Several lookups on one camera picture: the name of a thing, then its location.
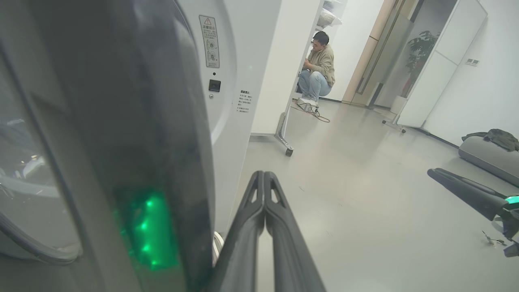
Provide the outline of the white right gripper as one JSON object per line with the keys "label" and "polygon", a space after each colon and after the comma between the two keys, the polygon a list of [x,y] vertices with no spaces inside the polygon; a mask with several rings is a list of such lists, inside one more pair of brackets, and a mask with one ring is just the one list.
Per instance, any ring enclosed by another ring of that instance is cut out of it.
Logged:
{"label": "white right gripper", "polygon": [[519,197],[517,195],[507,197],[490,187],[442,168],[428,170],[427,174],[483,217],[492,221],[492,226],[508,241],[508,243],[501,242],[505,247],[504,256],[518,257]]}

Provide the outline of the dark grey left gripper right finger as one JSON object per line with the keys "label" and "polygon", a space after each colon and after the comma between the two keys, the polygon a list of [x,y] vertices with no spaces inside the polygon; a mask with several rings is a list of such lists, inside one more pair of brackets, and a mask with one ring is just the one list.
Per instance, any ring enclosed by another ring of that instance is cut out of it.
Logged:
{"label": "dark grey left gripper right finger", "polygon": [[326,291],[281,184],[273,172],[264,174],[264,196],[266,227],[273,240],[275,291]]}

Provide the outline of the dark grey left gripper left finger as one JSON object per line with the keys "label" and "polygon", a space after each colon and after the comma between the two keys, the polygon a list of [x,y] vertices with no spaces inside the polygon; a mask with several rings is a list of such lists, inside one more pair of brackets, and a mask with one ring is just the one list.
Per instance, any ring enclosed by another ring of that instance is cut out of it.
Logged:
{"label": "dark grey left gripper left finger", "polygon": [[252,174],[206,292],[256,292],[258,238],[265,226],[264,171]]}

